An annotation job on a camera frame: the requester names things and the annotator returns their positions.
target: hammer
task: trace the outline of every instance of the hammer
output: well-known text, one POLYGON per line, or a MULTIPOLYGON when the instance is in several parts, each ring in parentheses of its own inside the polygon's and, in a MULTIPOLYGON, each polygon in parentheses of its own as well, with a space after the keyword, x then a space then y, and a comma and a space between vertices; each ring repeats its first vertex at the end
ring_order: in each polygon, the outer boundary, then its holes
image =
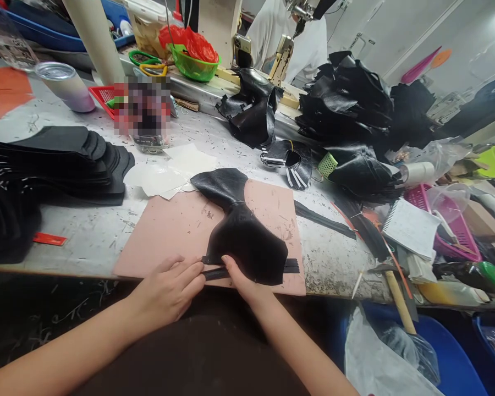
POLYGON ((394 303, 396 304, 396 308, 398 309, 398 313, 400 314, 403 327, 408 334, 416 335, 416 329, 414 328, 413 320, 411 319, 411 315, 409 314, 409 309, 407 308, 407 304, 405 303, 405 300, 403 298, 400 286, 398 285, 396 277, 394 276, 395 271, 397 272, 398 269, 392 264, 380 264, 376 268, 370 269, 368 272, 385 273, 385 277, 387 278, 390 292, 392 293, 394 303))

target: green plastic basket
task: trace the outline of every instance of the green plastic basket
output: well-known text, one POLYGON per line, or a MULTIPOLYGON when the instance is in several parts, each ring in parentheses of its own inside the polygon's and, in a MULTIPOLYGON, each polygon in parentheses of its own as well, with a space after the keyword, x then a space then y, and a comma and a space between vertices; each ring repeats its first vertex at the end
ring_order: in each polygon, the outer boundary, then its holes
POLYGON ((336 169, 337 161, 330 153, 326 153, 321 162, 319 163, 319 173, 321 173, 326 179, 336 169))
POLYGON ((210 81, 218 69, 218 65, 222 61, 220 56, 218 56, 217 63, 204 62, 202 60, 191 58, 186 55, 183 51, 187 51, 183 44, 170 45, 170 50, 172 52, 172 57, 174 58, 174 64, 180 70, 185 77, 192 80, 200 81, 201 83, 206 83, 210 81))

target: spiral notebook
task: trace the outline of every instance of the spiral notebook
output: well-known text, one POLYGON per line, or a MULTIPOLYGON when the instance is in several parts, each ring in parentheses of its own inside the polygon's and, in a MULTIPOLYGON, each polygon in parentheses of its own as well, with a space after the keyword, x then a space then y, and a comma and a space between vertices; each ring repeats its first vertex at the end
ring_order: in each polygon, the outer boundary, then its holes
POLYGON ((437 217, 399 199, 390 208, 382 233, 411 252, 431 260, 439 224, 437 217))

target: cardboard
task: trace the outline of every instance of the cardboard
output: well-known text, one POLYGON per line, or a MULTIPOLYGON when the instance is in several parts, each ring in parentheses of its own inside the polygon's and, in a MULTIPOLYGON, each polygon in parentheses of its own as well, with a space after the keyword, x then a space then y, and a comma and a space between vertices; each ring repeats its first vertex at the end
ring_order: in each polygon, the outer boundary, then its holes
MULTIPOLYGON (((305 295, 301 239, 295 216, 293 192, 289 189, 248 180, 246 204, 264 226, 286 242, 288 258, 297 259, 298 274, 284 274, 284 282, 273 286, 275 293, 305 295)), ((223 210, 196 191, 181 192, 170 201, 159 196, 150 199, 140 220, 121 252, 113 273, 144 278, 164 259, 175 254, 202 256, 209 236, 224 217, 223 210)), ((206 266, 206 270, 216 268, 206 266)), ((207 282, 233 287, 231 279, 207 282)))
POLYGON ((485 242, 495 242, 495 219, 480 203, 469 201, 462 215, 474 236, 485 242))

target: work table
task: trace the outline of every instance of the work table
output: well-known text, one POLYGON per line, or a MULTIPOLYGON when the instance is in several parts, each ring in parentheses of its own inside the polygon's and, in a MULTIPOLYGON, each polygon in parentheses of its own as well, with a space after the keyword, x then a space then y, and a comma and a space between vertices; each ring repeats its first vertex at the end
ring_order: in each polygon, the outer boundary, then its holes
MULTIPOLYGON (((0 59, 0 67, 6 64, 0 59)), ((124 145, 134 154, 136 163, 153 163, 166 157, 145 155, 127 136, 117 135, 114 121, 97 105, 92 113, 74 113, 36 77, 29 75, 35 98, 0 119, 0 141, 11 142, 36 134, 47 125, 83 125, 105 140, 124 145)), ((217 158, 218 167, 234 167, 249 178, 286 187, 282 175, 268 170, 259 160, 260 151, 252 150, 233 138, 228 123, 208 114, 182 114, 172 118, 172 146, 194 143, 217 158)), ((294 199, 309 209, 337 222, 343 217, 331 205, 329 182, 314 180, 306 191, 294 191, 294 199)), ((127 186, 121 206, 76 207, 42 206, 41 232, 68 238, 64 246, 34 244, 24 262, 0 265, 0 271, 113 278, 112 269, 128 237, 138 222, 148 198, 140 188, 127 186)), ((306 292, 350 298, 359 270, 375 267, 366 245, 333 230, 298 217, 305 267, 306 292)), ((390 302, 391 295, 383 278, 365 273, 356 298, 390 302)))

